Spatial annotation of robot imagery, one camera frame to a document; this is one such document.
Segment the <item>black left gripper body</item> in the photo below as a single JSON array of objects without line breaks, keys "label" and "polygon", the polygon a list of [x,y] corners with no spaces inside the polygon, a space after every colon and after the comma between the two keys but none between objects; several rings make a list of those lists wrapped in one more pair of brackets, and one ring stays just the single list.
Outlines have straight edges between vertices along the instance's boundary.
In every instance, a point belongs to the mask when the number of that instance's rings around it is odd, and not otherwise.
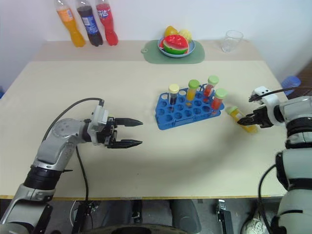
[{"label": "black left gripper body", "polygon": [[117,127],[115,118],[108,117],[108,122],[104,126],[104,128],[97,132],[97,141],[100,144],[103,144],[107,148],[116,149],[117,148],[117,131],[115,128]]}]

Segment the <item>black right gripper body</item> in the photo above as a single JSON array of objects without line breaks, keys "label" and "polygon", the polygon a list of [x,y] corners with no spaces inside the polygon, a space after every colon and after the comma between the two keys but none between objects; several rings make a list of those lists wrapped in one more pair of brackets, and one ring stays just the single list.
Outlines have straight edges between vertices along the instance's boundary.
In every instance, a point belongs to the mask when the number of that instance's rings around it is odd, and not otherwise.
[{"label": "black right gripper body", "polygon": [[268,110],[266,106],[259,107],[253,111],[254,124],[260,126],[260,128],[270,128],[273,126],[268,116]]}]

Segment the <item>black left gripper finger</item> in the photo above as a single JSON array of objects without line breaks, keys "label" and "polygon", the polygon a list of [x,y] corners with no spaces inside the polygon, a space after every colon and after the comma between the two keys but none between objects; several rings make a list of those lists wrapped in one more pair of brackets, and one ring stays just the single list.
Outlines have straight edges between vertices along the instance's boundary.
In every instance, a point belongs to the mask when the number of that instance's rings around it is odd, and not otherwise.
[{"label": "black left gripper finger", "polygon": [[143,125],[143,122],[132,118],[115,118],[115,125],[123,125],[125,127],[135,127]]},{"label": "black left gripper finger", "polygon": [[114,149],[127,149],[142,144],[142,141],[133,139],[122,139],[121,141],[114,142]]}]

